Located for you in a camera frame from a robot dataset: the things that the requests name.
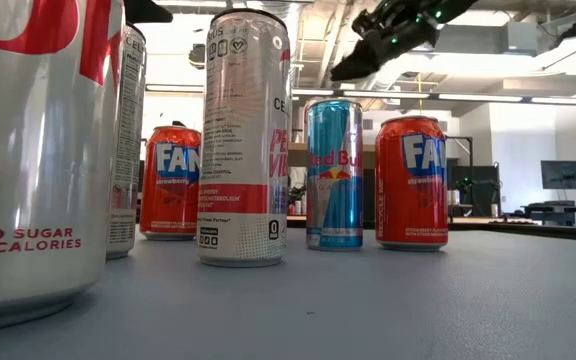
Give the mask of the black cabinet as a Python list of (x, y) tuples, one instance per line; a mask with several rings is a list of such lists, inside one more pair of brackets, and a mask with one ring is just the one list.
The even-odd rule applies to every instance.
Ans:
[(472, 206), (472, 216), (491, 217), (500, 203), (501, 182), (495, 166), (452, 166), (448, 169), (448, 188), (458, 190), (460, 203)]

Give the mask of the white Celsius peach can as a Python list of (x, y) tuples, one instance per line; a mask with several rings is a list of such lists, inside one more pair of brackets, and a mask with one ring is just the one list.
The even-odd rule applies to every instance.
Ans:
[(141, 171), (146, 38), (134, 24), (127, 23), (122, 40), (118, 130), (107, 229), (108, 260), (127, 256), (134, 246)]
[(278, 17), (234, 8), (212, 19), (196, 236), (204, 264), (264, 267), (285, 254), (290, 65)]

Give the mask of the black desk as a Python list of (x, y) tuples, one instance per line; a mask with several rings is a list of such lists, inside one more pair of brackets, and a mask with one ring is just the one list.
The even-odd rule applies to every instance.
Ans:
[(572, 200), (552, 200), (531, 203), (513, 212), (505, 213), (506, 217), (524, 218), (541, 221), (548, 226), (576, 226), (576, 203)]

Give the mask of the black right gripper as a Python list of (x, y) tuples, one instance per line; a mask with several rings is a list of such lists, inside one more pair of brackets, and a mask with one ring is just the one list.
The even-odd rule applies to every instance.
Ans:
[(330, 71), (331, 81), (350, 81), (378, 72), (387, 62), (423, 43), (438, 41), (438, 23), (430, 15), (435, 0), (381, 0), (362, 10), (352, 30), (362, 39)]

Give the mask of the black computer monitor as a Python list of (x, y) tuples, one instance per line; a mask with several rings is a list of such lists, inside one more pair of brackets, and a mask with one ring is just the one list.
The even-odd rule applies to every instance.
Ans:
[(542, 187), (547, 190), (576, 190), (576, 161), (542, 160)]

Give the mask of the silver Diet Coke can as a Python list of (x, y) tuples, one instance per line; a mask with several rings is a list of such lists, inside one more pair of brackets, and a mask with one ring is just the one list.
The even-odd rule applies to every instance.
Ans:
[(101, 277), (123, 0), (0, 0), (0, 328)]

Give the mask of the wooden shelf black metal frame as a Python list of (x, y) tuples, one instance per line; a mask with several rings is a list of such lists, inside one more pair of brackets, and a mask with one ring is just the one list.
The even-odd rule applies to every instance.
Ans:
[[(463, 137), (463, 136), (447, 136), (446, 145), (449, 144), (458, 145), (463, 152), (469, 155), (469, 165), (467, 168), (474, 174), (473, 163), (473, 138)], [(363, 145), (363, 168), (364, 168), (364, 225), (367, 228), (373, 228), (375, 222), (375, 146), (371, 144)], [(289, 144), (289, 156), (288, 156), (288, 166), (289, 167), (306, 167), (308, 165), (308, 151), (307, 145), (305, 143), (290, 143)], [(473, 211), (472, 201), (466, 201), (467, 191), (460, 191), (460, 204), (450, 205), (449, 214), (453, 217), (457, 217), (457, 210), (461, 212), (461, 217), (470, 216)]]

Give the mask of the red Fanta strawberry can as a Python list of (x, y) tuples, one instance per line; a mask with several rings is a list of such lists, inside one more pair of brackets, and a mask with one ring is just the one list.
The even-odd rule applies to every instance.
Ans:
[(445, 140), (433, 117), (382, 123), (375, 140), (375, 236), (384, 248), (434, 252), (448, 243)]
[(179, 121), (146, 143), (140, 231), (155, 241), (190, 241), (197, 232), (201, 133)]

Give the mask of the grey ventilation duct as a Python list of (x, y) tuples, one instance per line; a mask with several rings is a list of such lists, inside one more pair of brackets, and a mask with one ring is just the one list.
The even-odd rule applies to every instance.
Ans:
[(538, 53), (539, 31), (534, 23), (509, 22), (503, 26), (447, 25), (434, 48), (438, 53)]

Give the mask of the blue silver Red Bull can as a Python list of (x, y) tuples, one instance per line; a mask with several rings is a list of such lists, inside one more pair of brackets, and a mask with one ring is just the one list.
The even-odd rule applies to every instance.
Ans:
[(342, 99), (308, 106), (306, 244), (356, 251), (363, 244), (362, 109)]

